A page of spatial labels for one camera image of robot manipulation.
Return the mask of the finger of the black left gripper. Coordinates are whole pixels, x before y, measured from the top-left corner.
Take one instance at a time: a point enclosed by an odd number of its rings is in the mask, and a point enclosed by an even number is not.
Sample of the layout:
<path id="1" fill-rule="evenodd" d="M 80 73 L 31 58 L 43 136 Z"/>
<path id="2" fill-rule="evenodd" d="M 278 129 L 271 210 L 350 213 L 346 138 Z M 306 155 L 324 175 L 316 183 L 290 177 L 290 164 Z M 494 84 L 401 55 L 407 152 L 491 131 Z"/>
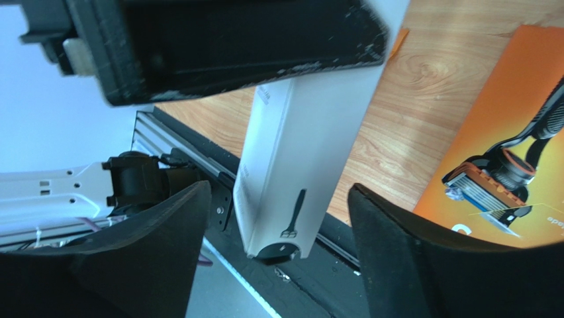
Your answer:
<path id="1" fill-rule="evenodd" d="M 380 66 L 368 1 L 21 1 L 25 44 L 114 106 L 199 99 L 302 74 Z"/>

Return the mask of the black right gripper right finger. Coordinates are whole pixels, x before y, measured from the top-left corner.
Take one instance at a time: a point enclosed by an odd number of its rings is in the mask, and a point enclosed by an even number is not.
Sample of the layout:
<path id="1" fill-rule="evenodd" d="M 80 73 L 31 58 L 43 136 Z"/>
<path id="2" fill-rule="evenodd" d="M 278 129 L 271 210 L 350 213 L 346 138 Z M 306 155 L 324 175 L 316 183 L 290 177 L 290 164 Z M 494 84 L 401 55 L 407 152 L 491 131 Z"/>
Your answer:
<path id="1" fill-rule="evenodd" d="M 563 316 L 562 243 L 475 239 L 362 184 L 350 188 L 348 208 L 370 316 Z"/>

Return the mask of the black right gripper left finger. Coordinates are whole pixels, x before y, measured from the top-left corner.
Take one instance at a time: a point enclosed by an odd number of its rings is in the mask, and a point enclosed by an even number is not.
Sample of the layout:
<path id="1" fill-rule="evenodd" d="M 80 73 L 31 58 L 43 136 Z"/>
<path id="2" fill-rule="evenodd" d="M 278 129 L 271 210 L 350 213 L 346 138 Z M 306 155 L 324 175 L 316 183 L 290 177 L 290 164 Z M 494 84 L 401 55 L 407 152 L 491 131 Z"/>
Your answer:
<path id="1" fill-rule="evenodd" d="M 184 317 L 211 207 L 197 182 L 61 248 L 1 255 L 2 317 Z"/>

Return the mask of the tall white razor box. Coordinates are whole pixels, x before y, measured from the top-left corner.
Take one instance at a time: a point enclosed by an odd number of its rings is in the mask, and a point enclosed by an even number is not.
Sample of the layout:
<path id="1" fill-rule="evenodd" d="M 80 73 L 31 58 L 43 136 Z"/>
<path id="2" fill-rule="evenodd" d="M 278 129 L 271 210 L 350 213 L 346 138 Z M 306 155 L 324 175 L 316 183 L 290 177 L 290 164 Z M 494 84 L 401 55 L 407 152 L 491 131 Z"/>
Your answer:
<path id="1" fill-rule="evenodd" d="M 256 90 L 234 208 L 261 258 L 293 221 L 306 258 L 398 36 L 408 1 L 266 1 L 246 7 Z"/>

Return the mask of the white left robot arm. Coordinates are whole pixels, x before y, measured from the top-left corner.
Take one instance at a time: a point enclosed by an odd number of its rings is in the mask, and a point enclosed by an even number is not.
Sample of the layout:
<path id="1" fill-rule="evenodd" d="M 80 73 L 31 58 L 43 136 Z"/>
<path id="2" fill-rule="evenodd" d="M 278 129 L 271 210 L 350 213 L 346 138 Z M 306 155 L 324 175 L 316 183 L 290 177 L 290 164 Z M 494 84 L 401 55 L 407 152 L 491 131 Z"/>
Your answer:
<path id="1" fill-rule="evenodd" d="M 376 1 L 2 1 L 19 36 L 65 76 L 97 80 L 115 107 L 200 99 L 303 75 L 383 64 Z M 1 222 L 95 219 L 172 194 L 152 158 L 1 174 Z"/>

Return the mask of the orange Gillette Fusion5 razor box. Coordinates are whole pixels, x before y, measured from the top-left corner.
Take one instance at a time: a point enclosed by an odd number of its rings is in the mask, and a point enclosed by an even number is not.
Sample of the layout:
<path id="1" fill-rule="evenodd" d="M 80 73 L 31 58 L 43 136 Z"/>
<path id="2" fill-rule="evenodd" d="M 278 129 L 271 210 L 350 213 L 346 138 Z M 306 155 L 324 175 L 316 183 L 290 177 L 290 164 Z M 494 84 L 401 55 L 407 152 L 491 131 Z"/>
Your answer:
<path id="1" fill-rule="evenodd" d="M 563 241 L 561 27 L 518 27 L 414 212 L 518 248 Z"/>

